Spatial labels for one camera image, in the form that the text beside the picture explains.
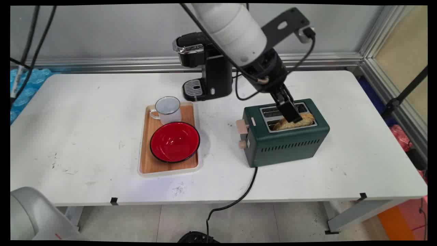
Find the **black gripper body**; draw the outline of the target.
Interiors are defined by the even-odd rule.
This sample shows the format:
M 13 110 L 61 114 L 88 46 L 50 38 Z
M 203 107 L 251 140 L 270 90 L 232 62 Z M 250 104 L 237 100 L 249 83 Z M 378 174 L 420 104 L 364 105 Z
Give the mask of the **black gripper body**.
M 282 78 L 279 85 L 269 87 L 269 89 L 260 93 L 272 93 L 278 89 L 279 92 L 289 94 L 289 90 L 283 85 L 287 70 L 275 49 L 269 49 L 256 60 L 245 65 L 244 71 L 257 79 L 265 79 L 267 77 L 269 79 L 268 84 Z

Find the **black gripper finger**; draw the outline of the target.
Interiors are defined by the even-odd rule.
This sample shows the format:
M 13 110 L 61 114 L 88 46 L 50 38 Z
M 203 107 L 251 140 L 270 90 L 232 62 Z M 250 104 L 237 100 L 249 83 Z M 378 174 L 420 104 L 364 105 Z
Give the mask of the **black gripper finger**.
M 290 122 L 298 123 L 302 121 L 302 116 L 300 115 L 297 108 L 295 107 L 294 100 L 284 84 L 281 85 L 281 96 L 282 96 L 281 113 L 284 116 L 284 118 L 289 123 Z
M 277 109 L 281 112 L 284 118 L 289 115 L 289 98 L 284 90 L 274 90 L 271 96 L 276 104 Z

